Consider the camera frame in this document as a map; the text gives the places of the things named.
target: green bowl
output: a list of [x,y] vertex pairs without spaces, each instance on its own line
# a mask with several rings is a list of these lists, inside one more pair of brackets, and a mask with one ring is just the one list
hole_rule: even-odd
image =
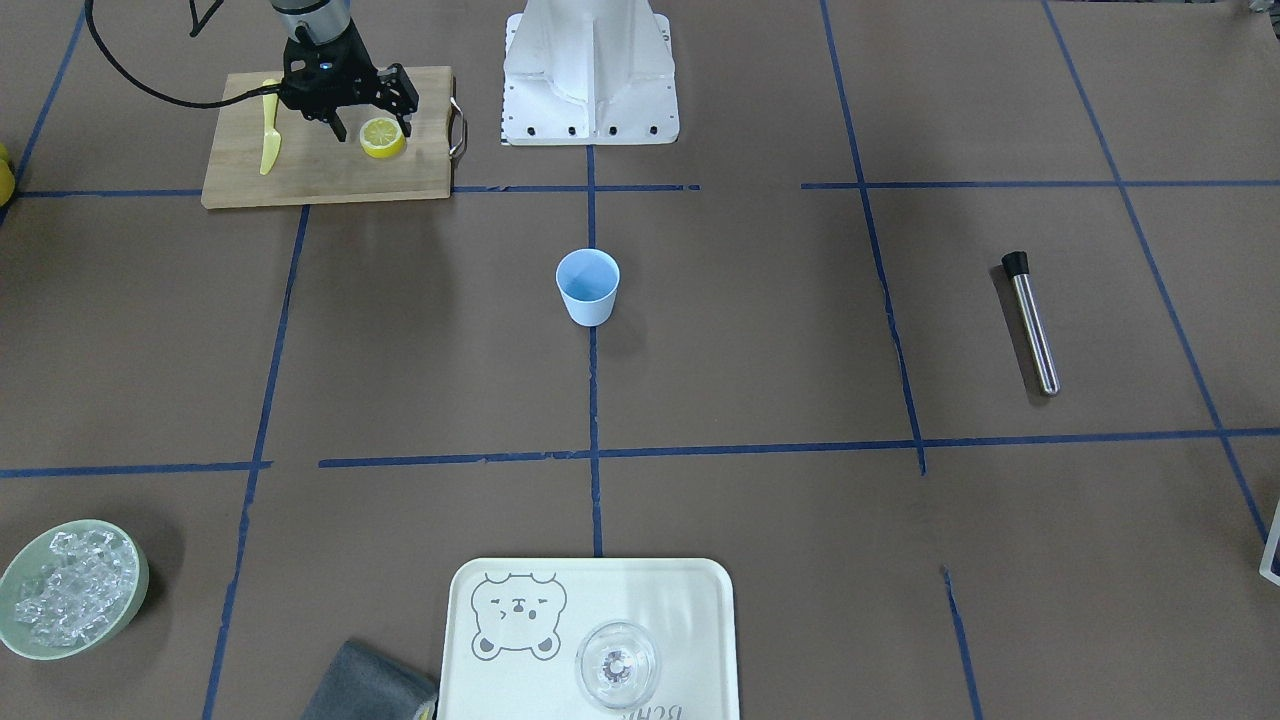
[[[22,583],[32,575],[38,575],[41,566],[52,562],[58,557],[54,555],[54,551],[49,550],[49,541],[54,538],[55,533],[83,533],[92,529],[116,533],[128,541],[128,547],[133,548],[133,553],[137,556],[137,580],[133,583],[128,602],[123,605],[124,611],[114,612],[115,618],[111,619],[111,625],[101,637],[91,643],[78,647],[45,647],[37,644],[31,639],[31,625],[18,623],[13,619],[13,607],[18,603],[18,593]],[[70,523],[58,525],[27,543],[27,547],[22,548],[22,552],[13,559],[4,575],[0,577],[0,641],[9,650],[31,660],[61,660],[84,652],[91,647],[97,647],[111,639],[129,624],[129,620],[133,620],[133,616],[138,612],[138,607],[142,606],[142,598],[147,594],[148,579],[147,559],[142,555],[142,548],[120,528],[102,520],[72,520]],[[113,607],[119,607],[120,605],[120,602],[116,602]]]

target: gray cloth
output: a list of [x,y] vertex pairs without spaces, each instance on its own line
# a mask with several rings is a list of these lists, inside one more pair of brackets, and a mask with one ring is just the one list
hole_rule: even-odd
[[302,720],[417,720],[424,706],[434,705],[435,683],[347,641]]

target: cartoon bear face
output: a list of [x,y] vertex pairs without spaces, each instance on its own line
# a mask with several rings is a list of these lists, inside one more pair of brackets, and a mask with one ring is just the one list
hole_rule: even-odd
[[479,632],[471,651],[480,660],[498,653],[527,650],[538,660],[550,660],[559,652],[559,624],[564,610],[564,585],[552,575],[539,580],[532,575],[507,575],[484,582],[471,593],[471,610]]

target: lemon slice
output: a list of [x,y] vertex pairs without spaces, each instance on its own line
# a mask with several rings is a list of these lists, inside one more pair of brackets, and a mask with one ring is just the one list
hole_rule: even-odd
[[404,133],[390,118],[374,118],[360,126],[360,146],[370,158],[392,158],[404,150]]

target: cutting board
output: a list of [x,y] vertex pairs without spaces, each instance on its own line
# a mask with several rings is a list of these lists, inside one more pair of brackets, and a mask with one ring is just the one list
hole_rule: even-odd
[[[339,108],[347,142],[338,142],[329,126],[306,120],[280,104],[275,128],[280,155],[266,176],[262,159],[262,101],[251,99],[221,108],[209,152],[201,204],[219,208],[261,208],[326,202],[431,200],[448,197],[453,183],[449,160],[449,97],[453,68],[406,68],[419,105],[404,151],[375,159],[360,147],[360,126],[376,117],[393,117],[372,105]],[[223,97],[232,97],[279,79],[280,73],[227,76]]]

